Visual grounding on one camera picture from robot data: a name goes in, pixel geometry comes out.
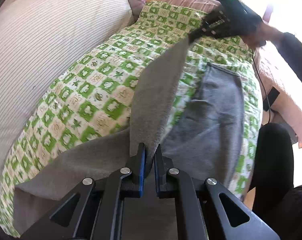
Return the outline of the person's right forearm dark sleeve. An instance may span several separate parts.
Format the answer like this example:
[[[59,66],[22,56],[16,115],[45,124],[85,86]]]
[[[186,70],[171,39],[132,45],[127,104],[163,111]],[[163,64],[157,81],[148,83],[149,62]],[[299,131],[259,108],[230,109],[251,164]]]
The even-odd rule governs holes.
[[[302,43],[293,34],[283,33],[277,50],[302,82]]]

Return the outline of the person's right hand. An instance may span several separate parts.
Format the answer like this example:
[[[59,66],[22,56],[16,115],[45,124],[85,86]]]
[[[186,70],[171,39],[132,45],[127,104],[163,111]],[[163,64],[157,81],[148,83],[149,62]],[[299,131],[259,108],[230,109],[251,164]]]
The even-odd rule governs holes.
[[[256,30],[254,32],[242,36],[241,38],[244,43],[248,45],[249,48],[255,50],[256,48],[265,46],[267,41],[270,41],[275,46],[278,46],[281,43],[283,36],[283,32],[262,21],[256,27]]]

